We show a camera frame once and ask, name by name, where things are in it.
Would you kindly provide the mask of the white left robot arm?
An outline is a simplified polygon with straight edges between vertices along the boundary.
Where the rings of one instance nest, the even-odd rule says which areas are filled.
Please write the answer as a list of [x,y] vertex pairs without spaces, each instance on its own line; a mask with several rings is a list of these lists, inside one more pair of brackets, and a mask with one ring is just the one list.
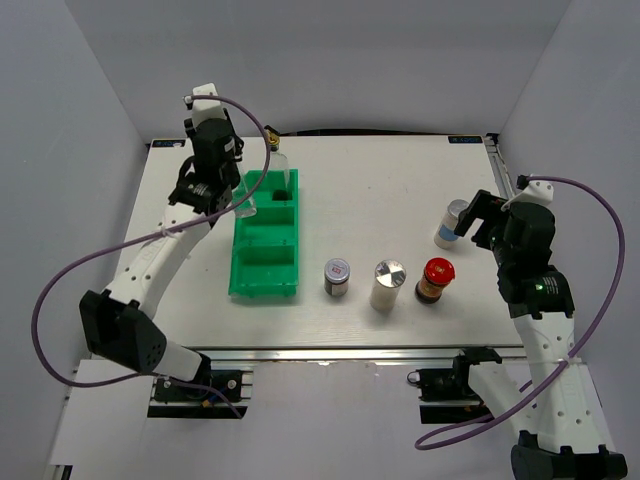
[[159,224],[125,270],[102,292],[87,291],[79,305],[89,351],[141,374],[177,379],[188,398],[211,387],[204,355],[167,339],[153,318],[160,300],[194,247],[231,204],[240,184],[243,144],[229,118],[187,123],[193,154],[182,164]]

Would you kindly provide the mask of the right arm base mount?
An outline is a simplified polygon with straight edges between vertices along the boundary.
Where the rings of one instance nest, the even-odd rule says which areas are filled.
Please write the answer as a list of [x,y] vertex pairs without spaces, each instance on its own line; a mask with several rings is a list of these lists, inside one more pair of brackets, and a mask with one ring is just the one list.
[[489,347],[463,348],[447,368],[423,368],[407,374],[407,383],[420,391],[419,410],[423,425],[487,423],[493,419],[481,397],[468,383],[472,366],[500,365],[501,356]]

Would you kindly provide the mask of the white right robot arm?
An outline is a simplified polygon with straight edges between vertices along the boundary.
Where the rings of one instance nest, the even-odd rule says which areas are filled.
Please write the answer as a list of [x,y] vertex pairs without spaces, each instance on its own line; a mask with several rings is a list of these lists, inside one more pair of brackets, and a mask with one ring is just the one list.
[[508,201],[480,190],[460,214],[463,236],[481,223],[473,243],[492,252],[498,289],[525,349],[532,387],[522,392],[492,353],[453,371],[461,397],[485,402],[515,442],[517,479],[623,479],[625,457],[612,451],[586,398],[571,351],[575,311],[566,277],[550,263],[555,217],[546,207]]

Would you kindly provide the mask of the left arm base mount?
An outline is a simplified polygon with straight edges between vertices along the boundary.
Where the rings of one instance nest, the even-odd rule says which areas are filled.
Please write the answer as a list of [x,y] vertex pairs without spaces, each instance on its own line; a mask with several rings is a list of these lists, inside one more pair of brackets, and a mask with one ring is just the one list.
[[240,420],[252,396],[253,370],[213,364],[200,383],[154,380],[147,417],[151,419]]

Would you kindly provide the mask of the clear glass oil bottle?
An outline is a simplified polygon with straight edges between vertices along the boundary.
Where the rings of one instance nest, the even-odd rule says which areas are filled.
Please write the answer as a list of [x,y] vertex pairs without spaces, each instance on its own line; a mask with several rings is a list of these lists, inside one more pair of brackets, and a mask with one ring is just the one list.
[[239,184],[232,190],[232,203],[237,205],[234,209],[236,219],[246,219],[257,214],[257,206],[253,196],[248,196],[242,201],[249,189],[250,185],[246,180],[246,174],[244,171],[240,171]]

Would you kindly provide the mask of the glass bottle with dark residue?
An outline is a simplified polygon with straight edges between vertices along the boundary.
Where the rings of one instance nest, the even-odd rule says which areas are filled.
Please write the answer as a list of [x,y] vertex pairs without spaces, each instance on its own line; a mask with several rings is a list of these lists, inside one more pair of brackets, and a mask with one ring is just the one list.
[[280,151],[280,133],[270,125],[265,126],[269,147],[270,166],[267,180],[274,201],[287,201],[290,193],[290,168],[288,158]]

